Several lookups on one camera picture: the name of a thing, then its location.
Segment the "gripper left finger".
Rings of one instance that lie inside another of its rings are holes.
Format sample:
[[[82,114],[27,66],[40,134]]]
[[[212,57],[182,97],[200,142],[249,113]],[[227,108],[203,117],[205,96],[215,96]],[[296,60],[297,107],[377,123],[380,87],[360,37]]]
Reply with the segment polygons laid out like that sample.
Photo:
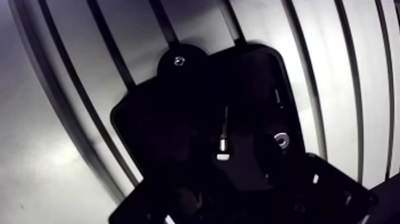
[[[144,179],[110,214],[109,223],[217,223],[227,181],[217,176],[171,175]]]

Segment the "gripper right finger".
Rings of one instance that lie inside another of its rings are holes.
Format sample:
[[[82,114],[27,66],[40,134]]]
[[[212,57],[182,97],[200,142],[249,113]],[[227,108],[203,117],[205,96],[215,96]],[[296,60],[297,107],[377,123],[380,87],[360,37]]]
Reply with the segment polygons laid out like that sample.
[[[236,223],[359,223],[379,201],[315,154],[281,156],[263,169],[270,186],[238,193]]]

